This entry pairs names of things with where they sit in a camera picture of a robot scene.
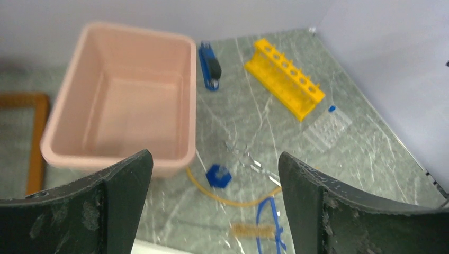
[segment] yellow hose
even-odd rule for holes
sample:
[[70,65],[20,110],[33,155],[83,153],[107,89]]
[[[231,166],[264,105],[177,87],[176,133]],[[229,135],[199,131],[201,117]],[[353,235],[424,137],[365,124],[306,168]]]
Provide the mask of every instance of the yellow hose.
[[193,185],[195,185],[202,193],[208,195],[209,197],[213,198],[214,200],[223,203],[225,205],[229,205],[229,206],[234,206],[234,207],[252,207],[252,206],[256,206],[258,204],[260,204],[264,199],[266,199],[267,197],[271,197],[274,196],[278,193],[280,193],[282,191],[281,187],[278,187],[276,189],[274,189],[273,191],[271,191],[270,193],[266,194],[265,196],[251,201],[251,202],[234,202],[228,199],[224,199],[222,197],[219,197],[215,194],[213,194],[212,192],[208,191],[207,189],[205,189],[200,183],[198,183],[198,181],[195,179],[195,177],[192,175],[192,172],[190,171],[190,168],[187,167],[187,176],[190,179],[190,181],[192,181]]

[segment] blue nut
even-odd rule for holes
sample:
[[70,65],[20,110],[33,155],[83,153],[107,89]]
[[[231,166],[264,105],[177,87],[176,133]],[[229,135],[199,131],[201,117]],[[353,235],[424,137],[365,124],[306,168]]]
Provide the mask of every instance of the blue nut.
[[214,164],[206,173],[209,185],[215,188],[226,188],[232,176],[229,170],[219,164]]

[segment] blue and black device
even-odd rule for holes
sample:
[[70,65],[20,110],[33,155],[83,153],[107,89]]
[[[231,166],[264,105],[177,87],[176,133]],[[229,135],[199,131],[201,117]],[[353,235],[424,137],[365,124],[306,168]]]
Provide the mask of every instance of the blue and black device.
[[218,63],[218,59],[213,53],[210,43],[201,42],[200,48],[198,49],[198,55],[206,88],[211,91],[218,90],[221,67],[220,63]]

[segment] transparent plastic container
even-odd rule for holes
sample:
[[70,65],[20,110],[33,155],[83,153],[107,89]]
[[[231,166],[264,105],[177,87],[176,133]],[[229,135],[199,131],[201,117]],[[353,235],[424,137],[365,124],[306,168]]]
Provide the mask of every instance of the transparent plastic container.
[[41,142],[60,168],[99,170],[142,149],[154,177],[195,156],[196,46],[179,34],[93,23],[84,28]]

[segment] white wall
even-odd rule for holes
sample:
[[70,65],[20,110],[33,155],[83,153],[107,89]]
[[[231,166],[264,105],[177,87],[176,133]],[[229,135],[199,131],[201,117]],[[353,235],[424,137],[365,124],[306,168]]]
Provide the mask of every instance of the white wall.
[[449,192],[449,1],[338,0],[318,34]]
[[306,28],[334,0],[0,0],[0,58],[65,64],[93,20],[180,32],[195,40]]

